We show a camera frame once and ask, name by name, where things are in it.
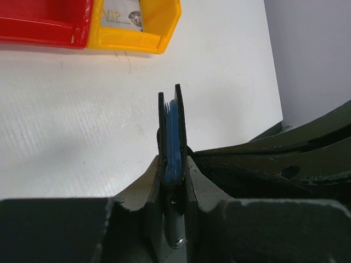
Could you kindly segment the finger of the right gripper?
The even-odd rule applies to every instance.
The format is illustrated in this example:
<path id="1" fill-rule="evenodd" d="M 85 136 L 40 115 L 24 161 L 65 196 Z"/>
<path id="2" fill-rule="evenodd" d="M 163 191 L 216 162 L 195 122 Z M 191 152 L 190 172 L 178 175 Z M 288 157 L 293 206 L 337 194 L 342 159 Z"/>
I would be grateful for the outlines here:
<path id="1" fill-rule="evenodd" d="M 298 128 L 191 156 L 234 198 L 349 200 L 350 103 Z"/>

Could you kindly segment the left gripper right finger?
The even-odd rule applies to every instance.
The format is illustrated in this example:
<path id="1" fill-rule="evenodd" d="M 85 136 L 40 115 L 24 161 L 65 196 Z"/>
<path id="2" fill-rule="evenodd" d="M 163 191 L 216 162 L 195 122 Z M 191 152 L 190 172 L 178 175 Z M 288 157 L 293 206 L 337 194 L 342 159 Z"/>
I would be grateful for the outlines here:
<path id="1" fill-rule="evenodd" d="M 189 262 L 350 262 L 350 211 L 341 203 L 232 198 L 187 163 Z"/>

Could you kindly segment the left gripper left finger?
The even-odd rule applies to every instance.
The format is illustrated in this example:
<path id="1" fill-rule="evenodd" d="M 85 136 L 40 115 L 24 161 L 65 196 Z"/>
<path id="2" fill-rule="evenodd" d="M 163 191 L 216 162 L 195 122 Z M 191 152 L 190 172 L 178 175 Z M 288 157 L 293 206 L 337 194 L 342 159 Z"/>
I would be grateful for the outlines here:
<path id="1" fill-rule="evenodd" d="M 159 262 L 158 158 L 114 197 L 1 201 L 1 262 Z"/>

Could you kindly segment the black card holder wallet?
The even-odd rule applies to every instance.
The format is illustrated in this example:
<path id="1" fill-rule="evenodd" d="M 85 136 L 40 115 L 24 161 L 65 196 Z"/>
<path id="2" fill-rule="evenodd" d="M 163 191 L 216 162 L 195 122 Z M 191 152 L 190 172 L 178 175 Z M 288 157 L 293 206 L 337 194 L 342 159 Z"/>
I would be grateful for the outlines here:
<path id="1" fill-rule="evenodd" d="M 157 178 L 161 188 L 162 230 L 168 245 L 178 249 L 186 239 L 185 178 L 188 173 L 188 146 L 180 84 L 175 85 L 174 99 L 169 102 L 165 101 L 164 93 L 158 94 L 158 121 Z"/>

